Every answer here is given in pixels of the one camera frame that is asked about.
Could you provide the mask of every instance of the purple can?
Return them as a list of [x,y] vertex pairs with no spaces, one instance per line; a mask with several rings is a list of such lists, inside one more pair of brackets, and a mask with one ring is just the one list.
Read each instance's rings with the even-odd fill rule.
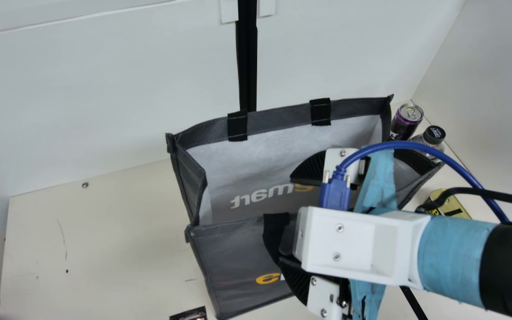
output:
[[424,118],[424,111],[415,104],[403,104],[390,122],[388,140],[408,140]]

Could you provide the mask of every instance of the black bottle cap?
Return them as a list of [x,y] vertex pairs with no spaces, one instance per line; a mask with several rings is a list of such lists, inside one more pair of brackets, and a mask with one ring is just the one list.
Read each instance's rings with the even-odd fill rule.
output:
[[445,139],[445,130],[439,126],[429,126],[422,135],[424,140],[429,144],[441,144]]

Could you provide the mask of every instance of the yellow object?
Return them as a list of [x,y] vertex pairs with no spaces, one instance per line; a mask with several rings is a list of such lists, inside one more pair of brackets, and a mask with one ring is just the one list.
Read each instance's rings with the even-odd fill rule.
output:
[[281,273],[270,273],[269,275],[263,275],[256,279],[256,283],[260,285],[267,285],[272,282],[276,282],[280,280],[280,277],[282,276]]
[[[441,193],[443,193],[445,189],[438,189],[434,190],[430,193],[430,197],[426,201],[426,203],[430,203],[434,200],[436,200]],[[460,217],[462,219],[470,219],[472,220],[471,216],[467,211],[465,211],[465,208],[463,205],[461,205],[460,201],[457,200],[456,196],[450,196],[446,199],[444,205],[439,207],[438,209],[430,210],[430,214],[432,215],[441,215],[441,216],[451,216],[451,217]]]

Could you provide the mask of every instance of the white wall panel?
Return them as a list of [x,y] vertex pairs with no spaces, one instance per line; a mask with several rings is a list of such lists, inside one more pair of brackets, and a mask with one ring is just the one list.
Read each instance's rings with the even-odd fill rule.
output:
[[512,1],[468,0],[413,100],[486,188],[512,193]]
[[258,19],[258,109],[411,99],[464,0],[278,0]]
[[185,0],[0,0],[0,30]]
[[217,0],[0,32],[0,232],[9,196],[159,160],[165,132],[236,110]]

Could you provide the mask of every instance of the white table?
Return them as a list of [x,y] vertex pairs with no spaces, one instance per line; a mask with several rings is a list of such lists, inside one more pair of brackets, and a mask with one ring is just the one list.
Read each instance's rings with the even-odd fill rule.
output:
[[[428,125],[424,121],[419,131]],[[455,156],[449,148],[446,153]],[[467,184],[443,168],[406,209],[430,191],[455,186]],[[459,199],[475,220],[496,222],[481,198]],[[185,243],[187,223],[169,160],[11,198],[0,319],[167,320],[203,305],[214,319]],[[414,294],[430,320],[508,319],[432,293]],[[295,318],[315,320],[295,298],[237,317]],[[399,288],[387,288],[379,319],[415,319]]]

